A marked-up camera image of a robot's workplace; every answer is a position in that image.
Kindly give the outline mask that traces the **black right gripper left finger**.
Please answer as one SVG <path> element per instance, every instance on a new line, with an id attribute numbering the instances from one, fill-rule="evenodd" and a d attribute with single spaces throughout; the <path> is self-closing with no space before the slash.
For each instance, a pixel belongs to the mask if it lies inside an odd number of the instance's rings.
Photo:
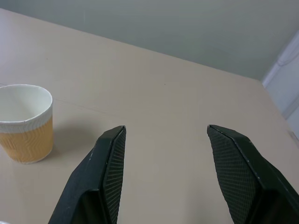
<path id="1" fill-rule="evenodd" d="M 126 128 L 105 131 L 70 175 L 48 224 L 117 224 Z"/>

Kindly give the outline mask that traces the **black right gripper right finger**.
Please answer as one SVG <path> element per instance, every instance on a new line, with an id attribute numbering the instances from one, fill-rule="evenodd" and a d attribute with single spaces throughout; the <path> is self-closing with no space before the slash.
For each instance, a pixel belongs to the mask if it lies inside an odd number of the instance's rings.
<path id="1" fill-rule="evenodd" d="M 299 224 L 299 194 L 248 137 L 217 125 L 207 135 L 234 224 Z"/>

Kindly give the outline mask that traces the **orange ripple paper cup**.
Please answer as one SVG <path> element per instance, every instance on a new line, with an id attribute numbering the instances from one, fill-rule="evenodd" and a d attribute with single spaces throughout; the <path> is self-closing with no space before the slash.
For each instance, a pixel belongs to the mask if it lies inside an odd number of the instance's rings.
<path id="1" fill-rule="evenodd" d="M 53 148 L 53 98 L 43 87 L 0 87 L 0 145 L 14 161 L 30 164 Z"/>

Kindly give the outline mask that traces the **white door panel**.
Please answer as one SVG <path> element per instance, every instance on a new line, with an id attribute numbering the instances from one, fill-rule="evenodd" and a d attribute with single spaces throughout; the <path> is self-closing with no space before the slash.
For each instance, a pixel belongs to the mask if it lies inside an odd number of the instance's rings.
<path id="1" fill-rule="evenodd" d="M 262 80 L 272 101 L 299 141 L 299 30 Z"/>

